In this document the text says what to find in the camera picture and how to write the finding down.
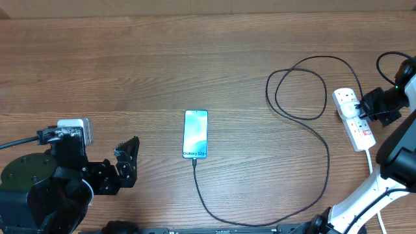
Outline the Galaxy S24+ smartphone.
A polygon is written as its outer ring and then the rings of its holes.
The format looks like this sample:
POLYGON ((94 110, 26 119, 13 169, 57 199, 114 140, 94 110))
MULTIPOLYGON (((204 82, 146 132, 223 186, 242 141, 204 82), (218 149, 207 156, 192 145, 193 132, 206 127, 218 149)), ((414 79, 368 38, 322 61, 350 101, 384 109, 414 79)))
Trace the Galaxy S24+ smartphone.
POLYGON ((183 158, 205 159, 207 157, 208 112, 186 110, 183 130, 183 158))

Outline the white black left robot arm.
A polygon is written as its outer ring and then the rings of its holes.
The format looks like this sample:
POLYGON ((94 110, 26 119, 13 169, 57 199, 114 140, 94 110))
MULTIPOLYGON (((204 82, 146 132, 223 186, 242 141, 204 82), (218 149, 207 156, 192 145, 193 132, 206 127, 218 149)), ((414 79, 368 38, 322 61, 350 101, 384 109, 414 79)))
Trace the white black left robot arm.
POLYGON ((116 195, 137 180, 137 136, 114 149, 117 163, 90 162, 81 127, 37 132, 50 148, 8 163, 1 172, 3 233, 72 233, 94 196, 116 195))

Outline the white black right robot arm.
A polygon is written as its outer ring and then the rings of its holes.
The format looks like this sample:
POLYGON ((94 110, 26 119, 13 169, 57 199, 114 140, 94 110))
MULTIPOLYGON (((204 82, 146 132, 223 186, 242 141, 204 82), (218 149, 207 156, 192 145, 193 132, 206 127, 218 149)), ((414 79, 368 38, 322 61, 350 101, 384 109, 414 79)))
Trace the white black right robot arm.
POLYGON ((376 167, 347 199, 299 226, 299 233, 364 233, 364 225, 391 202, 415 192, 415 57, 405 55, 389 90, 376 88, 357 98, 350 88, 340 88, 332 98, 355 151, 375 144, 369 122, 383 126, 409 116, 384 141, 376 154, 376 167))

